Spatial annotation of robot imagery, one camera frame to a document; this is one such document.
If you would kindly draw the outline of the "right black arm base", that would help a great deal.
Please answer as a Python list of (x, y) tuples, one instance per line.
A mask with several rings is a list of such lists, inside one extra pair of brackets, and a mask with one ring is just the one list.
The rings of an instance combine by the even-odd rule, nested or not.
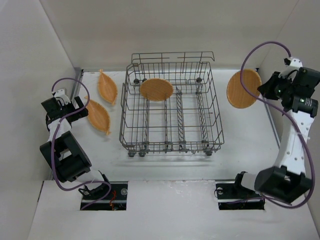
[(237, 187), (234, 181), (217, 181), (213, 193), (220, 211), (265, 209), (262, 196), (252, 190)]

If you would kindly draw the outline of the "round orange woven plate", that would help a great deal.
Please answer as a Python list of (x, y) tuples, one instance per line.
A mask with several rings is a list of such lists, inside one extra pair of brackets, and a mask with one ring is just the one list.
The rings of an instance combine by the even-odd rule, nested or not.
[(160, 102), (170, 98), (174, 92), (174, 88), (165, 79), (150, 78), (140, 85), (139, 92), (149, 101)]
[(251, 96), (241, 84), (241, 72), (236, 72), (229, 80), (226, 88), (228, 102), (237, 109), (245, 109), (253, 105), (260, 95), (258, 87), (262, 85), (259, 74), (252, 69), (243, 70), (243, 84), (255, 97)]

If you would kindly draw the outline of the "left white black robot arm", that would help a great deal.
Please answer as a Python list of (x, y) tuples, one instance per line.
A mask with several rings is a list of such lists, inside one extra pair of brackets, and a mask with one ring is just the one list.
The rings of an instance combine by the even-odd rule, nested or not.
[(92, 167), (88, 156), (71, 133), (72, 123), (89, 115), (80, 97), (77, 96), (75, 102), (77, 108), (68, 97), (56, 96), (41, 103), (46, 111), (49, 139), (39, 150), (50, 167), (54, 160), (56, 176), (61, 183), (75, 181), (89, 173)]

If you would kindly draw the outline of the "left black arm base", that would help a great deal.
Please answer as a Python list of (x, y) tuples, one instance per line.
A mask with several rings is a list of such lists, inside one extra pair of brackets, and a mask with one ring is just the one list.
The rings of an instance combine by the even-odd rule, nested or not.
[(78, 191), (82, 194), (81, 211), (125, 211), (127, 209), (128, 182), (111, 182), (111, 188), (100, 184), (96, 188), (87, 186)]

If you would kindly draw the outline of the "leaf-shaped orange woven plate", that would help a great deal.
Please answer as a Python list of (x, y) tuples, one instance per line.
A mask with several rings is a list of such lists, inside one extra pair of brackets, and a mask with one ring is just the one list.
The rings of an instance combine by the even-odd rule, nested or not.
[(103, 72), (103, 69), (100, 69), (99, 73), (100, 75), (97, 84), (98, 92), (106, 102), (114, 106), (118, 96), (117, 85), (111, 77)]

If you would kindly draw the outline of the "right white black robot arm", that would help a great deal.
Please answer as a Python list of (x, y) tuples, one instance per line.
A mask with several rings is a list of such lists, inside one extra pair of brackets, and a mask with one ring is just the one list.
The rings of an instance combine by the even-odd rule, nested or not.
[(279, 152), (272, 167), (257, 174), (242, 171), (235, 178), (235, 185), (290, 204), (309, 191), (313, 181), (306, 177), (304, 145), (309, 130), (318, 113), (318, 101), (311, 96), (320, 82), (317, 70), (300, 67), (275, 71), (271, 78), (257, 88), (270, 100), (281, 100), (283, 130)]

